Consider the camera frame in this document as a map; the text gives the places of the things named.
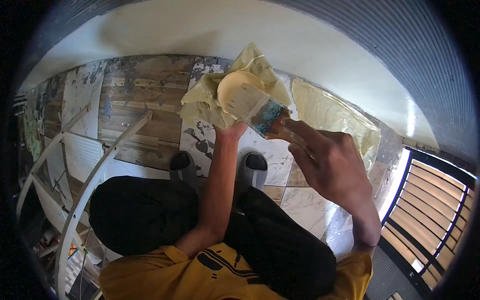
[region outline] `slipper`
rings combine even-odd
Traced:
[[[268,163],[266,158],[259,152],[249,152],[241,160],[238,172],[238,181],[241,192],[249,187],[259,190],[264,189],[268,174]]]
[[[193,158],[187,151],[180,151],[170,160],[170,180],[183,181],[198,192],[197,170]]]

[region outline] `white wall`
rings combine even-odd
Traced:
[[[259,0],[150,0],[123,6],[54,46],[21,89],[77,65],[119,56],[235,59],[252,41],[274,68],[325,87],[400,135],[438,147],[422,111],[374,56],[323,22]]]

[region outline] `right hand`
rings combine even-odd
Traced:
[[[372,185],[350,134],[315,130],[289,118],[282,124],[294,143],[288,150],[312,188],[353,216],[371,210]]]

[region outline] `floor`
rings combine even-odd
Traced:
[[[92,108],[98,111],[98,121],[84,122],[76,130],[106,145],[135,124],[145,109],[151,109],[152,119],[124,144],[108,166],[108,177],[168,178],[168,162],[179,150],[193,156],[198,176],[208,177],[215,146],[213,128],[202,120],[190,126],[177,113],[181,98],[202,74],[226,72],[231,63],[221,58],[187,55],[142,55],[97,61],[53,76],[27,93],[27,98],[36,98],[30,107],[39,110],[44,124],[40,131],[47,138],[53,138],[66,120],[90,99]],[[295,77],[276,73],[290,91]],[[296,118],[295,104],[289,108]],[[402,137],[372,116],[365,116],[382,130],[377,159],[369,175],[375,205],[380,209],[398,166]],[[264,192],[297,223],[328,243],[336,255],[348,252],[353,245],[351,216],[308,186],[287,145],[285,141],[266,141],[249,129],[240,140],[238,155],[253,150],[262,152],[269,164]],[[68,172],[61,179],[66,164],[57,161],[56,177],[51,174],[51,181],[59,182],[57,186],[62,181],[63,189],[71,190],[71,195],[64,197],[75,197],[82,182]]]

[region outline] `brush bristles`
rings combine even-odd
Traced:
[[[258,110],[270,96],[251,84],[242,84],[232,93],[231,101],[226,105],[226,111],[239,120],[245,121],[253,115],[254,108]]]

